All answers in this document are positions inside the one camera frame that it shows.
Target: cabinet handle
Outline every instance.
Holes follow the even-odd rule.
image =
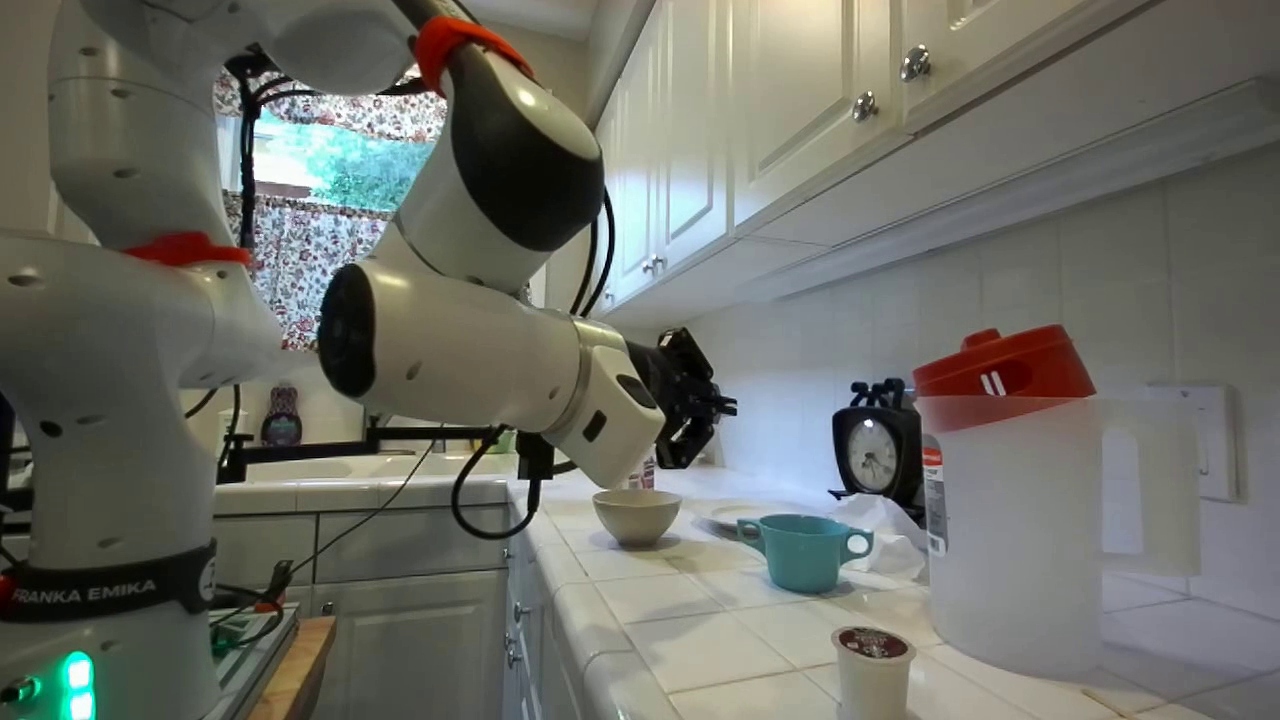
[[[882,115],[878,90],[862,90],[850,106],[851,106],[851,121],[862,123]]]
[[[908,48],[899,75],[903,84],[933,75],[928,42]]]

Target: small cup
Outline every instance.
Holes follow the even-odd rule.
[[[884,626],[837,626],[841,720],[903,720],[918,647]]]

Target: blue cup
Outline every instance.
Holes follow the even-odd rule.
[[[735,535],[764,551],[768,578],[787,591],[819,595],[841,578],[841,565],[872,557],[878,535],[828,514],[735,519]]]

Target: kitchen counter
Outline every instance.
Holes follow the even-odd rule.
[[[372,507],[398,479],[292,479],[219,493],[219,510]],[[724,476],[661,470],[685,507],[661,549],[621,551],[594,510],[594,485],[565,476],[544,486],[527,549],[565,624],[596,717],[646,720],[834,720],[834,633],[882,624],[918,645],[908,708],[928,720],[1028,717],[1268,717],[1280,708],[1280,624],[1188,601],[1178,583],[1104,578],[1104,656],[1084,682],[1015,674],[950,647],[925,611],[925,586],[872,586],[856,568],[828,595],[768,583],[764,557],[712,522]],[[445,498],[447,479],[411,479],[398,498]],[[468,504],[526,485],[477,479]]]

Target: white bowl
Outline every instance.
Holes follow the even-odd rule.
[[[653,486],[605,486],[594,504],[621,549],[653,549],[681,510],[681,494]]]

